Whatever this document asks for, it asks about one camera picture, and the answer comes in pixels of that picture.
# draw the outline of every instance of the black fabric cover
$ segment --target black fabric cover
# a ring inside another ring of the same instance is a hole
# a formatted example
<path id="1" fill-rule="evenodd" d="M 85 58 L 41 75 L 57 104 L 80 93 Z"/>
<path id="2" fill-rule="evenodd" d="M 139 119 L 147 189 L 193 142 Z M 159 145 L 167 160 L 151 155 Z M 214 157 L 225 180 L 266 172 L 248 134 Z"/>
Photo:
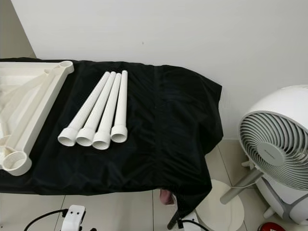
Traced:
<path id="1" fill-rule="evenodd" d="M 30 58 L 2 62 L 60 62 Z M 94 195 L 172 191 L 178 215 L 190 213 L 212 186 L 205 163 L 222 138 L 221 86 L 181 67 L 126 62 L 74 61 L 36 140 L 33 166 L 20 177 L 0 170 L 0 192 Z M 128 140 L 106 151 L 62 146 L 66 127 L 105 71 L 128 70 Z"/>

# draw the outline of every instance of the plastic base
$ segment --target plastic base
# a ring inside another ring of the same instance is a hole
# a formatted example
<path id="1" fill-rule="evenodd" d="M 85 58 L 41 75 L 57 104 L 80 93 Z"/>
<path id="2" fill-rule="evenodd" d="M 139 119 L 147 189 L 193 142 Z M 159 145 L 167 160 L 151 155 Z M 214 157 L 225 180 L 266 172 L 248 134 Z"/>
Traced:
<path id="1" fill-rule="evenodd" d="M 77 134 L 76 142 L 81 146 L 91 146 L 95 135 L 95 130 L 90 128 L 82 128 Z"/>
<path id="2" fill-rule="evenodd" d="M 98 131 L 94 135 L 92 146 L 99 150 L 106 150 L 110 145 L 110 134 L 105 131 Z"/>
<path id="3" fill-rule="evenodd" d="M 13 176 L 21 176 L 28 172 L 32 166 L 32 161 L 24 152 L 13 152 L 7 155 L 2 162 L 3 170 Z"/>
<path id="4" fill-rule="evenodd" d="M 77 134 L 78 131 L 73 128 L 64 128 L 58 136 L 58 141 L 64 146 L 74 146 L 76 143 Z"/>
<path id="5" fill-rule="evenodd" d="M 211 180 L 213 189 L 196 208 L 203 223 L 214 231 L 236 231 L 244 221 L 244 206 L 239 196 L 223 205 L 220 198 L 230 189 L 227 184 Z"/>
<path id="6" fill-rule="evenodd" d="M 127 140 L 127 128 L 123 125 L 114 126 L 111 129 L 111 140 L 116 143 L 123 143 Z"/>

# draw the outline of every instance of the white fan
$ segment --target white fan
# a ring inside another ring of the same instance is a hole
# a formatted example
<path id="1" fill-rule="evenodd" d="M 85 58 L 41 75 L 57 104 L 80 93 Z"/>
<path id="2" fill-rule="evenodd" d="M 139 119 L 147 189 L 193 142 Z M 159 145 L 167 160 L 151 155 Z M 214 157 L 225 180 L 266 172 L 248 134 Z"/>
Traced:
<path id="1" fill-rule="evenodd" d="M 308 225 L 308 85 L 283 88 L 257 102 L 242 118 L 239 137 L 249 158 L 243 166 L 252 170 L 232 189 L 212 181 L 213 191 L 197 208 L 203 222 L 213 230 L 237 230 L 244 219 L 237 195 L 258 180 L 270 204 L 265 218 L 277 213 Z M 232 210 L 239 212 L 230 215 Z M 220 214 L 220 225 L 205 211 Z"/>

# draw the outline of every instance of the floor tile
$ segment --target floor tile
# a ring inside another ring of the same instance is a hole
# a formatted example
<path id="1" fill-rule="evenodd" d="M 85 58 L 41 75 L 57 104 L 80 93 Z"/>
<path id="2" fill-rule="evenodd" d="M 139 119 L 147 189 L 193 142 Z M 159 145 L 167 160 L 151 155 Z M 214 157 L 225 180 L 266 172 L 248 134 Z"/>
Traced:
<path id="1" fill-rule="evenodd" d="M 205 160 L 211 178 L 230 185 L 228 173 L 223 164 L 218 146 L 205 155 Z"/>
<path id="2" fill-rule="evenodd" d="M 241 165 L 248 158 L 238 140 L 222 140 L 218 146 L 231 184 L 234 186 L 249 172 L 248 168 Z"/>
<path id="3" fill-rule="evenodd" d="M 153 231 L 152 191 L 66 196 L 63 208 L 70 205 L 86 207 L 84 231 Z M 56 231 L 62 222 L 63 218 L 59 218 Z"/>
<path id="4" fill-rule="evenodd" d="M 0 194 L 1 231 L 22 231 L 33 219 L 61 208 L 64 196 Z M 31 231 L 52 231 L 58 214 L 43 218 L 31 226 Z"/>
<path id="5" fill-rule="evenodd" d="M 163 205 L 159 199 L 160 191 L 153 190 L 153 221 L 154 231 L 167 231 L 167 224 L 177 211 L 175 205 Z"/>
<path id="6" fill-rule="evenodd" d="M 264 219 L 263 213 L 268 208 L 268 204 L 259 194 L 257 189 L 245 189 L 240 193 L 240 198 L 245 209 L 245 224 L 247 231 L 256 231 L 260 225 L 265 222 L 275 222 L 281 225 L 287 231 L 307 231 L 307 226 L 299 226 L 288 223 L 275 215 L 269 219 Z"/>

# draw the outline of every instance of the round white base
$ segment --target round white base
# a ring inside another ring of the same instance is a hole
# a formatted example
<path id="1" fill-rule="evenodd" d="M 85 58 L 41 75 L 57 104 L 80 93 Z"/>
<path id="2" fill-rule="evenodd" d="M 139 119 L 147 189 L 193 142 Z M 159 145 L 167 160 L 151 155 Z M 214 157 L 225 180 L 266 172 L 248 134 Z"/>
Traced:
<path id="1" fill-rule="evenodd" d="M 214 231 L 236 231 L 244 221 L 244 206 L 239 196 L 223 205 L 220 198 L 231 188 L 227 184 L 211 180 L 213 189 L 196 208 L 202 222 Z"/>

